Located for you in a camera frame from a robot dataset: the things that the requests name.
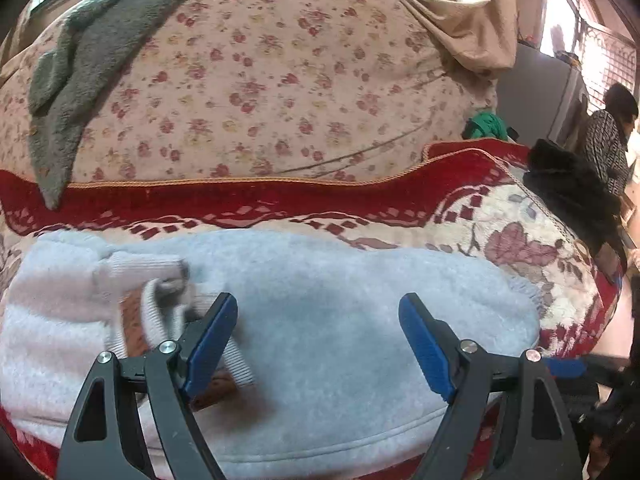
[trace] black hair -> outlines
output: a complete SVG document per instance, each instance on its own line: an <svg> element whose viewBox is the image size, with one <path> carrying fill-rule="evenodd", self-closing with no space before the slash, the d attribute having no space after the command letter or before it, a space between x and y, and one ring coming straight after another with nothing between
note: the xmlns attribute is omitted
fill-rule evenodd
<svg viewBox="0 0 640 480"><path fill-rule="evenodd" d="M614 83L604 94L605 110L617 120L632 123L638 117L638 103L633 94L620 83Z"/></svg>

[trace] green cloth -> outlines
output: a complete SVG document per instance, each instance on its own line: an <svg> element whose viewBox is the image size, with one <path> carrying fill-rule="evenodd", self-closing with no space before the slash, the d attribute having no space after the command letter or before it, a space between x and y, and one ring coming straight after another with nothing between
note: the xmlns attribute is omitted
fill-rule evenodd
<svg viewBox="0 0 640 480"><path fill-rule="evenodd" d="M71 178L82 130L100 92L183 0L83 0L56 47L38 60L29 88L31 165L49 209Z"/></svg>
<svg viewBox="0 0 640 480"><path fill-rule="evenodd" d="M480 112L469 121L472 123L469 139L494 137L495 139L509 140L506 124L500 117L491 112Z"/></svg>

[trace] blue object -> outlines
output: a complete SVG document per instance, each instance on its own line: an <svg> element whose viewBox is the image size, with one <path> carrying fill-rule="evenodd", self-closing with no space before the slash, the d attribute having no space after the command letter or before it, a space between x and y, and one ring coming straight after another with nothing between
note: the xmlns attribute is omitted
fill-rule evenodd
<svg viewBox="0 0 640 480"><path fill-rule="evenodd" d="M400 300L398 318L431 391L450 402L456 389L449 376L449 362L407 295Z"/></svg>
<svg viewBox="0 0 640 480"><path fill-rule="evenodd" d="M238 303L229 295L204 331L187 362L187 378L182 387L189 399L203 393L216 371L226 343L238 320Z"/></svg>
<svg viewBox="0 0 640 480"><path fill-rule="evenodd" d="M553 377L561 379L577 379L587 371L587 367L580 359L545 357L542 361Z"/></svg>

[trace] sleeve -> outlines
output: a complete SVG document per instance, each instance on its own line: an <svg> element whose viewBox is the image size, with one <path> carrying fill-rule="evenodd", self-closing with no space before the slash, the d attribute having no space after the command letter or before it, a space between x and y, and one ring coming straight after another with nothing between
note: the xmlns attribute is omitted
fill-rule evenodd
<svg viewBox="0 0 640 480"><path fill-rule="evenodd" d="M610 150L616 132L616 121L608 113L593 114L587 126L584 155L605 184L609 181Z"/></svg>

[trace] silver screw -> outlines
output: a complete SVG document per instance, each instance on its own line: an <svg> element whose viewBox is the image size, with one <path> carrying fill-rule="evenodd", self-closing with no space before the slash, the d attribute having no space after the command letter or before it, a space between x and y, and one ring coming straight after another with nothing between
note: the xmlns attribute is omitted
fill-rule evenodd
<svg viewBox="0 0 640 480"><path fill-rule="evenodd" d="M178 347L178 345L175 343L175 341L164 341L162 343L160 343L160 351L163 354L170 354L171 352L174 352L175 349Z"/></svg>
<svg viewBox="0 0 640 480"><path fill-rule="evenodd" d="M533 348L530 348L529 350L524 352L524 355L532 363L537 363L538 361L540 361L540 359L542 359L540 352L534 350Z"/></svg>
<svg viewBox="0 0 640 480"><path fill-rule="evenodd" d="M107 350L105 350L104 352L100 352L98 354L98 362L100 364L102 364L102 365L105 364L105 363L108 363L109 361L111 361L111 356L112 355L113 354L111 352L107 351Z"/></svg>
<svg viewBox="0 0 640 480"><path fill-rule="evenodd" d="M465 354L475 354L478 351L478 343L471 341L471 339L463 339L460 341L460 349Z"/></svg>

